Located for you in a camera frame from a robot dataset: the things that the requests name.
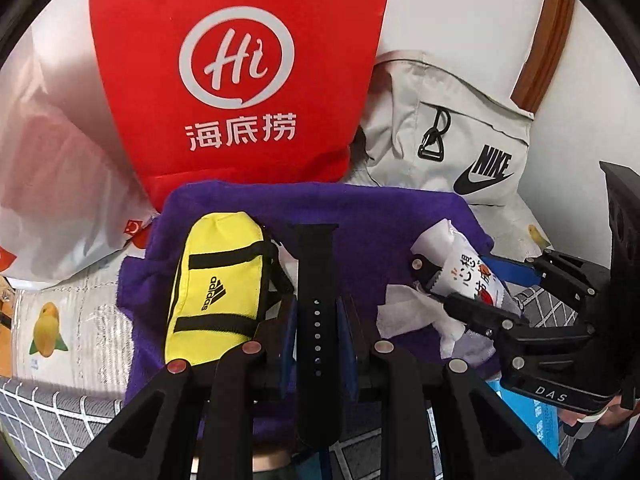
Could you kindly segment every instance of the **yellow adidas bag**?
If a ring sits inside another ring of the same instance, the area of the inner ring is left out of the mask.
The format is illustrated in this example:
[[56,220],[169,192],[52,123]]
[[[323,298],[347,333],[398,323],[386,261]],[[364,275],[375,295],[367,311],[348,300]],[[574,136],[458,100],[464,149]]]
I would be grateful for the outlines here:
[[181,358],[198,365],[249,341],[274,303],[270,278],[281,292],[293,291],[278,262],[278,248],[247,213],[200,218],[187,236],[175,274],[165,361]]

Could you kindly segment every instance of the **blue plastic packet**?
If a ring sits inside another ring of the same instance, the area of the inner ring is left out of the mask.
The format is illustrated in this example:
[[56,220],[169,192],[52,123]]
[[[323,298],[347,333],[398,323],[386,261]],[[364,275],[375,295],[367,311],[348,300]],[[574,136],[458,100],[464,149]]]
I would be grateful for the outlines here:
[[558,410],[556,407],[505,390],[500,386],[499,380],[487,381],[487,384],[520,417],[550,453],[557,458],[559,437]]

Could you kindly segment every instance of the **red bag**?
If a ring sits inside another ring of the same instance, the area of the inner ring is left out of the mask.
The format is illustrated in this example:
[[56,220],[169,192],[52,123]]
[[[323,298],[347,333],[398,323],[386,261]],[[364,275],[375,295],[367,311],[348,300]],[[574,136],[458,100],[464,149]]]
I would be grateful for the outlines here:
[[152,203],[185,182],[339,180],[386,0],[89,0],[100,75]]

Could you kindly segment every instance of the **wooden frame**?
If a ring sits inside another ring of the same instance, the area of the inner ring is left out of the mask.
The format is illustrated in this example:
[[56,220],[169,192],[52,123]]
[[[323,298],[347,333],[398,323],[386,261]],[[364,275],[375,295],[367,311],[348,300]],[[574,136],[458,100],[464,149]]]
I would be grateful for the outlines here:
[[522,67],[511,100],[537,112],[556,73],[574,16],[575,0],[544,0],[531,52]]

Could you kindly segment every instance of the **purple towel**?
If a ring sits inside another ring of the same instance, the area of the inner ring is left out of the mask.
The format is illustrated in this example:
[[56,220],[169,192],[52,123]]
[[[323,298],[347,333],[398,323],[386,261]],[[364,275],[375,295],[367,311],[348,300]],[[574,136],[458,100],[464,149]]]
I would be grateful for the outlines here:
[[[453,193],[348,184],[187,184],[171,193],[154,221],[145,259],[125,258],[117,305],[133,322],[134,356],[126,400],[164,364],[166,318],[178,259],[191,226],[211,212],[245,211],[295,256],[290,226],[336,223],[334,258],[338,290],[351,294],[361,317],[375,322],[388,283],[411,285],[415,239],[449,218],[480,254],[493,241],[465,201]],[[394,338],[416,357],[440,361],[440,337],[431,327]],[[489,362],[484,373],[497,371]]]

